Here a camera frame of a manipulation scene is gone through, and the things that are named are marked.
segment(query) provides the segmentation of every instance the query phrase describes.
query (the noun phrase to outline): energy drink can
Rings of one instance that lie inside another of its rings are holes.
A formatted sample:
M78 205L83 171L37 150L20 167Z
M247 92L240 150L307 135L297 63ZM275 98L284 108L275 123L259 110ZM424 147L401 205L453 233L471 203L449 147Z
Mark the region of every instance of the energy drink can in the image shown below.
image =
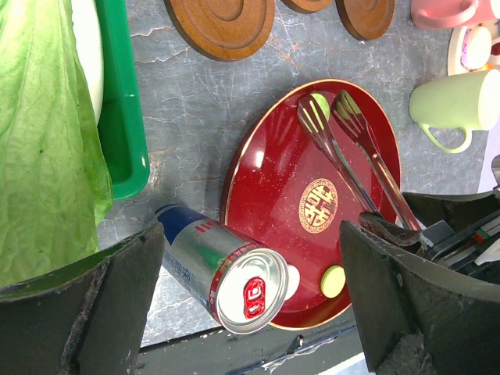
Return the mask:
M280 254L182 205L155 214L165 229L163 266L226 329L250 334L278 314L288 288Z

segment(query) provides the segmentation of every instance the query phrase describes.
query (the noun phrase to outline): pink mug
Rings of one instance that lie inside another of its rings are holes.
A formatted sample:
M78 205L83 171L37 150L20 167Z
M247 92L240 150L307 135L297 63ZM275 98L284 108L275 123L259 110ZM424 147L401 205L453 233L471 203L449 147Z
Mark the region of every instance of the pink mug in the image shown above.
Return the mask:
M413 23L421 29L449 29L496 20L500 0L412 0Z

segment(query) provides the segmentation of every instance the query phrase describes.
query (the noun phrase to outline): red pull tab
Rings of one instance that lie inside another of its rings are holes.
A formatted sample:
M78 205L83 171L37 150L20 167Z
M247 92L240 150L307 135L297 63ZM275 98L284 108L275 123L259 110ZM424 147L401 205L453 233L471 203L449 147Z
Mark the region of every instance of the red pull tab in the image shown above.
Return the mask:
M266 311L266 282L260 277L254 277L245 285L243 291L245 300L245 318L255 318Z

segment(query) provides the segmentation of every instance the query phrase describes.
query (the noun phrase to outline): green plastic container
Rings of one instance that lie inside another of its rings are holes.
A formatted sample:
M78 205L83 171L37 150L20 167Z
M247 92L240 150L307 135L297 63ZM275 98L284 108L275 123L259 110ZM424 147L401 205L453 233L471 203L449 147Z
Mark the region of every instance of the green plastic container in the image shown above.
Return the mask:
M95 0L104 55L98 130L115 200L138 194L149 178L148 149L125 0Z

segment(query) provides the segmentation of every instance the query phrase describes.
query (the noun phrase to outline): green cabbage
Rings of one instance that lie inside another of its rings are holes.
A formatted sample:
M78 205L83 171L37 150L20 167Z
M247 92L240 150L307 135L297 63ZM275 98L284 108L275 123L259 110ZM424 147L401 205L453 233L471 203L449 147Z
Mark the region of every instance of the green cabbage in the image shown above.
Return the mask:
M70 0L0 0L0 288L98 251L113 203Z

